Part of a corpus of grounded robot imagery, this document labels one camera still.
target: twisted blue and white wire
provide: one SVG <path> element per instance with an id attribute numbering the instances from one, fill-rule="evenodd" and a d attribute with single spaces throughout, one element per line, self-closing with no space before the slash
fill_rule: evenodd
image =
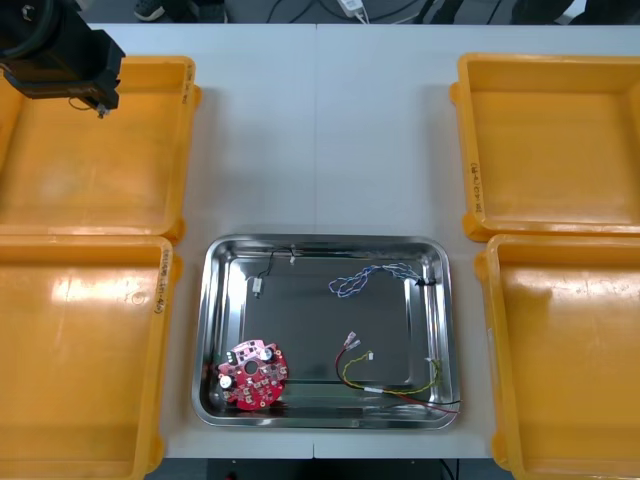
<path id="1" fill-rule="evenodd" d="M 339 298 L 352 297 L 362 291 L 369 281 L 369 276 L 375 272 L 389 272 L 395 278 L 400 280 L 421 280 L 413 269 L 406 263 L 391 263 L 388 265 L 371 265 L 357 273 L 353 277 L 340 277 L 329 283 L 329 290 L 338 295 Z"/>

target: yellow tray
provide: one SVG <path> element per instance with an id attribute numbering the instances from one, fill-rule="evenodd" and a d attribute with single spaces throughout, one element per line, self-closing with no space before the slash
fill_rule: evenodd
<path id="1" fill-rule="evenodd" d="M 458 70 L 472 240 L 640 234 L 640 58 L 469 54 Z"/>
<path id="2" fill-rule="evenodd" d="M 160 237 L 0 237 L 0 479 L 140 479 L 173 286 Z"/>
<path id="3" fill-rule="evenodd" d="M 129 57 L 120 107 L 103 120 L 67 99 L 29 100 L 0 78 L 0 235 L 180 240 L 194 77 L 185 57 Z"/>
<path id="4" fill-rule="evenodd" d="M 476 260 L 518 480 L 640 476 L 640 239 L 495 236 Z"/>

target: table surface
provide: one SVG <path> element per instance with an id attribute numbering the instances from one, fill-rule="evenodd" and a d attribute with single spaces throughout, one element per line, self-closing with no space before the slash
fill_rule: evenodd
<path id="1" fill-rule="evenodd" d="M 169 457 L 469 458 L 494 429 L 480 284 L 448 88 L 466 52 L 640 55 L 640 27 L 106 25 L 187 55 L 204 100 L 184 203 L 161 431 Z M 191 408 L 207 247 L 230 233 L 421 235 L 451 260 L 462 414 L 437 432 L 217 428 Z"/>

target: wire connector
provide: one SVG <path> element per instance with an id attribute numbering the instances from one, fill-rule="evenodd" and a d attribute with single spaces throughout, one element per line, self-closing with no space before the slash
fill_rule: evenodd
<path id="1" fill-rule="evenodd" d="M 362 16 L 364 13 L 362 0 L 338 0 L 338 3 L 344 14 L 349 18 L 357 17 L 358 15 Z"/>
<path id="2" fill-rule="evenodd" d="M 354 338 L 356 338 L 356 332 L 351 332 L 349 335 L 347 335 L 347 339 L 344 341 L 344 346 L 348 346 L 351 342 L 353 342 Z"/>
<path id="3" fill-rule="evenodd" d="M 262 293 L 262 279 L 261 278 L 254 278 L 253 279 L 253 287 L 251 288 L 251 291 L 253 292 L 253 296 L 256 298 L 260 298 L 260 294 Z"/>
<path id="4" fill-rule="evenodd" d="M 348 345 L 347 348 L 345 349 L 345 352 L 348 352 L 349 350 L 353 350 L 354 348 L 356 348 L 358 345 L 360 345 L 360 340 L 357 339 L 355 342 L 353 342 L 352 344 Z"/>

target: circular pcb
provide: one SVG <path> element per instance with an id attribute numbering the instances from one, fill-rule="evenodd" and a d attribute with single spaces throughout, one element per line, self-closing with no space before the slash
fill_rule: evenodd
<path id="1" fill-rule="evenodd" d="M 275 343 L 249 340 L 227 352 L 227 363 L 218 365 L 222 396 L 241 410 L 271 405 L 284 391 L 289 376 L 287 362 Z"/>

